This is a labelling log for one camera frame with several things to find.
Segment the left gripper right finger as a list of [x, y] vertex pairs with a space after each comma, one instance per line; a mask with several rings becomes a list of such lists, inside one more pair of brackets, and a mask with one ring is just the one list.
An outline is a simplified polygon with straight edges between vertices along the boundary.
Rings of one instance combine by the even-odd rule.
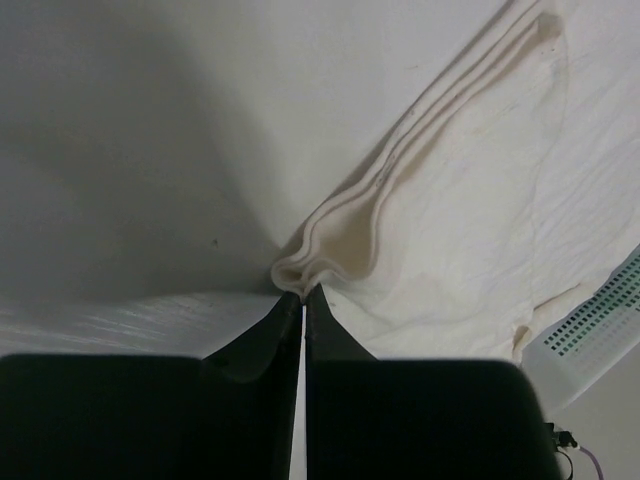
[[306, 299], [311, 479], [557, 479], [534, 390], [493, 360], [378, 360]]

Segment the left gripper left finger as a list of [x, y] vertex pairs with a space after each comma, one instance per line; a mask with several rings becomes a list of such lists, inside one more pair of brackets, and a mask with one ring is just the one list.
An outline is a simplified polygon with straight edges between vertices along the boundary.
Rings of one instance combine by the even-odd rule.
[[285, 479], [301, 337], [301, 302], [286, 294], [203, 359], [4, 357], [1, 475]]

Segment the cream t shirt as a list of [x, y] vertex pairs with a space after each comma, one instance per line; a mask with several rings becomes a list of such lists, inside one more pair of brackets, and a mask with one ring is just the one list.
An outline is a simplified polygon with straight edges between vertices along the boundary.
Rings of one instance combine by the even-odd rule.
[[376, 356], [515, 361], [638, 243], [638, 3], [512, 1], [272, 278]]

